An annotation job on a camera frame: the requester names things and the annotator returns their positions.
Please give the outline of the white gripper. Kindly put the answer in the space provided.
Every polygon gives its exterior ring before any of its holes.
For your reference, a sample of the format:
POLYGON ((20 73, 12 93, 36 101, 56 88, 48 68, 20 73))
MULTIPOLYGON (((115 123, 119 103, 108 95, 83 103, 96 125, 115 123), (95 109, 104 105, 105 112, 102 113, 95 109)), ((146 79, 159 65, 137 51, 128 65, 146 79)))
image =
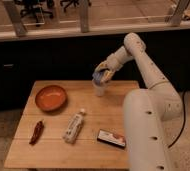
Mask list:
POLYGON ((102 61, 96 68, 95 72, 103 73, 100 83, 105 84, 109 82, 114 72, 119 71, 125 63, 132 60, 133 56, 124 46, 121 46, 116 52, 109 55, 106 61, 102 61))

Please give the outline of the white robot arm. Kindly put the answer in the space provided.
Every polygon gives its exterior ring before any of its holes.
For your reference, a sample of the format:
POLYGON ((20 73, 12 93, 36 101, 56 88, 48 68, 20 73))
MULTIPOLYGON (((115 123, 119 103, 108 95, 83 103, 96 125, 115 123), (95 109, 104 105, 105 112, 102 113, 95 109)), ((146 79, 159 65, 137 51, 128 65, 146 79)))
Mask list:
POLYGON ((104 88, 125 63, 136 62, 145 87, 127 93, 123 102, 129 170, 175 171, 162 122, 181 114, 183 103, 145 49, 137 34, 127 34, 123 46, 95 68, 93 85, 104 88))

